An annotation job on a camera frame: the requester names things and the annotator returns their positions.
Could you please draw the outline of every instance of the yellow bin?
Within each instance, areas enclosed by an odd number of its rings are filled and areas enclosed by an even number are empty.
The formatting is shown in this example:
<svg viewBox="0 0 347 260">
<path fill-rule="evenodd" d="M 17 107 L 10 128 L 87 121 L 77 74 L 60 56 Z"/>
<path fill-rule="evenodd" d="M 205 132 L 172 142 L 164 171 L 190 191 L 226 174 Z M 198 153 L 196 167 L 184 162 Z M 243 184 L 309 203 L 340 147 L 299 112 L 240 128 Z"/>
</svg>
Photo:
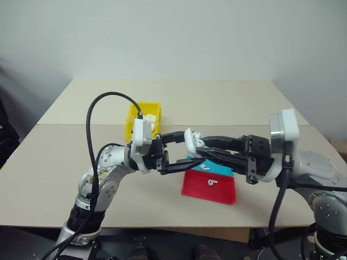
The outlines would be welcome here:
<svg viewBox="0 0 347 260">
<path fill-rule="evenodd" d="M 154 131 L 152 132 L 152 139 L 154 139 L 155 134 L 160 133 L 160 117 L 162 116 L 162 109 L 160 107 L 160 103 L 156 102 L 137 102 L 139 104 L 142 114 L 152 114 L 155 115 L 156 123 Z M 128 117 L 125 122 L 125 141 L 130 142 L 132 138 L 132 128 L 134 125 L 134 119 L 137 117 L 137 109 L 134 105 L 130 106 Z"/>
</svg>

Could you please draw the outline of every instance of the small white object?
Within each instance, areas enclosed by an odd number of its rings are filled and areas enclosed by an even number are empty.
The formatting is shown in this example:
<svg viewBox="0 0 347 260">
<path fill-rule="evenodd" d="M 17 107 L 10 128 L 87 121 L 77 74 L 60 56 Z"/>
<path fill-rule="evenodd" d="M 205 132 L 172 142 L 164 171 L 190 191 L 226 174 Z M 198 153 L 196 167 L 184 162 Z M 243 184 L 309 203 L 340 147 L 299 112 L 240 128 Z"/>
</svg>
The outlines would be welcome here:
<svg viewBox="0 0 347 260">
<path fill-rule="evenodd" d="M 155 115 L 152 115 L 152 114 L 146 114 L 143 116 L 143 120 L 145 122 L 155 123 L 157 120 L 157 117 Z"/>
<path fill-rule="evenodd" d="M 205 146 L 205 143 L 200 140 L 200 138 L 202 137 L 202 134 L 200 132 L 191 132 L 191 129 L 188 128 L 185 132 L 184 132 L 184 141 L 185 141 L 185 145 L 187 147 L 187 151 L 188 154 L 190 156 L 198 156 L 197 152 L 196 152 L 196 148 L 201 148 Z"/>
<path fill-rule="evenodd" d="M 209 167 L 206 167 L 205 164 L 200 165 L 200 168 L 201 168 L 202 170 L 204 170 L 204 171 L 210 170 L 210 168 L 209 168 Z"/>
<path fill-rule="evenodd" d="M 208 186 L 213 186 L 213 185 L 215 185 L 215 183 L 218 183 L 218 181 L 217 180 L 208 180 L 207 183 L 208 183 Z"/>
</svg>

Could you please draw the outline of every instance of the robotic arm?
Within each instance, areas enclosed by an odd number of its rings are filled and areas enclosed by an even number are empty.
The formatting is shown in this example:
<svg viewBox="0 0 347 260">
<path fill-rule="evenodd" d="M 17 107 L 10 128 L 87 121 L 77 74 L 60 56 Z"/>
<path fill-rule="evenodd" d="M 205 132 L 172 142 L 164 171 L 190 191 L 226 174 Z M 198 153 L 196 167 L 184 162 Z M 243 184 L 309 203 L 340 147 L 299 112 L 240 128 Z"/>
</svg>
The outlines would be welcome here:
<svg viewBox="0 0 347 260">
<path fill-rule="evenodd" d="M 297 151 L 299 130 L 294 111 L 284 110 L 270 116 L 271 145 L 269 140 L 255 135 L 230 138 L 226 136 L 202 137 L 199 132 L 157 134 L 151 139 L 151 126 L 142 119 L 135 119 L 133 140 L 127 146 L 106 146 L 98 161 L 99 196 L 94 212 L 75 239 L 61 254 L 61 259 L 93 259 L 99 249 L 96 238 L 101 222 L 124 176 L 135 171 L 148 173 L 157 170 L 161 175 L 182 172 L 206 159 L 233 169 L 246 176 L 246 182 L 276 180 L 282 186 L 283 162 L 292 163 L 293 174 L 288 188 L 297 191 L 314 212 L 317 232 L 314 235 L 319 255 L 328 257 L 347 247 L 347 195 L 345 191 L 327 191 L 333 185 L 338 190 L 346 187 L 347 178 L 338 173 L 336 166 L 315 152 Z M 186 159 L 169 162 L 166 145 L 185 142 Z M 292 145 L 291 156 L 283 156 L 284 143 Z M 57 244 L 73 235 L 87 218 L 91 209 L 93 171 L 87 172 L 79 183 L 79 194 L 64 223 Z M 56 251 L 51 254 L 54 259 Z"/>
</svg>

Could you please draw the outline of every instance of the white wall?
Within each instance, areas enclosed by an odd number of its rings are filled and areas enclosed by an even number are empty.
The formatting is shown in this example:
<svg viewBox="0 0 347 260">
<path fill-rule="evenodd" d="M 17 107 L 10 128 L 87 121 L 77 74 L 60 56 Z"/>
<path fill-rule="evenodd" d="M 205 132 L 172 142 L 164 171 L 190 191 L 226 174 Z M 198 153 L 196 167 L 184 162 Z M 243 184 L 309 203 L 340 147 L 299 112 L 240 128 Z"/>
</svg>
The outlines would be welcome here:
<svg viewBox="0 0 347 260">
<path fill-rule="evenodd" d="M 73 77 L 273 79 L 346 139 L 346 61 L 346 0 L 0 2 L 0 85 L 21 134 Z"/>
</svg>

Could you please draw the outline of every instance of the black cable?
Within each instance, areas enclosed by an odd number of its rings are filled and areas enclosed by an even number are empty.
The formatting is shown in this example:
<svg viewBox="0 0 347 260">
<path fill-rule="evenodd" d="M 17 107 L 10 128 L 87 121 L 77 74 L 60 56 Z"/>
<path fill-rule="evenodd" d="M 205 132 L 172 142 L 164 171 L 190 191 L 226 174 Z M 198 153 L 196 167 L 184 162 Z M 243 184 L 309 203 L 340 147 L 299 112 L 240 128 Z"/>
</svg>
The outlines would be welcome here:
<svg viewBox="0 0 347 260">
<path fill-rule="evenodd" d="M 97 205 L 98 201 L 98 195 L 99 195 L 99 177 L 98 177 L 98 166 L 97 162 L 100 158 L 100 155 L 102 153 L 102 150 L 99 151 L 98 153 L 98 158 L 97 160 L 94 157 L 94 152 L 93 152 L 93 145 L 92 145 L 92 136 L 91 136 L 91 117 L 92 117 L 92 111 L 95 105 L 98 103 L 98 101 L 106 96 L 121 96 L 122 98 L 125 98 L 132 102 L 134 106 L 136 107 L 138 111 L 138 118 L 142 118 L 142 111 L 139 105 L 133 100 L 132 98 L 128 97 L 127 95 L 124 95 L 120 92 L 105 92 L 97 98 L 93 100 L 91 105 L 89 106 L 88 112 L 87 112 L 87 119 L 86 119 L 86 135 L 87 135 L 87 145 L 88 145 L 88 151 L 89 151 L 89 157 L 91 159 L 92 163 L 92 168 L 93 168 L 93 180 L 92 180 L 92 193 L 91 193 L 91 208 L 89 210 L 89 213 L 86 217 L 86 219 L 82 222 L 82 224 L 79 226 L 79 228 L 75 231 L 73 235 L 65 239 L 63 242 L 59 243 L 58 245 L 54 246 L 52 249 L 50 249 L 43 257 L 42 260 L 45 260 L 52 252 L 55 250 L 59 249 L 58 252 L 55 254 L 53 260 L 57 259 L 60 254 L 64 251 L 64 249 L 72 242 L 72 240 L 78 236 L 78 234 L 83 230 L 89 219 L 94 213 L 95 207 Z"/>
<path fill-rule="evenodd" d="M 312 189 L 318 189 L 318 190 L 325 190 L 325 191 L 343 191 L 347 192 L 347 187 L 333 187 L 333 186 L 320 186 L 315 184 L 296 184 L 296 188 L 312 188 Z"/>
<path fill-rule="evenodd" d="M 306 253 L 305 253 L 305 239 L 309 233 L 312 233 L 312 229 L 316 227 L 316 223 L 313 223 L 309 225 L 306 229 L 305 232 L 301 238 L 300 241 L 300 251 L 301 251 L 301 258 L 303 260 L 306 260 Z"/>
<path fill-rule="evenodd" d="M 113 145 L 113 146 L 123 146 L 123 145 L 119 145 L 119 144 L 115 144 L 114 142 L 110 142 L 109 144 L 107 145 L 104 145 L 98 152 L 98 155 L 97 155 L 97 159 L 95 160 L 97 162 L 97 164 L 99 163 L 99 160 L 100 160 L 100 156 L 101 156 L 101 153 L 103 152 L 103 150 L 110 146 L 110 145 Z"/>
<path fill-rule="evenodd" d="M 277 217 L 278 211 L 280 209 L 284 194 L 286 192 L 292 171 L 290 169 L 284 169 L 281 171 L 281 173 L 284 174 L 285 177 L 283 180 L 283 184 L 282 184 L 282 186 L 281 186 L 281 188 L 277 194 L 275 204 L 273 205 L 273 208 L 272 208 L 268 232 L 269 232 L 269 244 L 270 244 L 270 248 L 271 248 L 273 254 L 275 255 L 275 257 L 277 257 L 277 259 L 284 260 L 285 258 L 283 258 L 283 256 L 281 254 L 279 254 L 277 249 L 276 249 L 274 230 L 275 230 L 276 217 Z"/>
<path fill-rule="evenodd" d="M 277 218 L 277 214 L 279 212 L 281 203 L 283 201 L 284 194 L 288 188 L 289 180 L 291 178 L 292 172 L 293 172 L 293 155 L 292 155 L 292 146 L 293 144 L 291 142 L 284 142 L 283 145 L 283 154 L 282 154 L 282 170 L 279 174 L 282 180 L 282 184 L 280 187 L 280 190 L 277 194 L 275 204 L 273 205 L 271 215 L 270 215 L 270 221 L 269 221 L 269 227 L 268 227 L 268 235 L 269 235 L 269 245 L 270 248 L 279 260 L 285 260 L 281 254 L 278 253 L 276 246 L 275 246 L 275 236 L 274 236 L 274 230 L 275 230 L 275 222 Z"/>
<path fill-rule="evenodd" d="M 338 251 L 336 254 L 334 254 L 333 256 L 329 256 L 326 260 L 335 260 L 335 259 L 339 259 L 340 256 L 347 256 L 347 248 L 344 248 L 340 251 Z"/>
</svg>

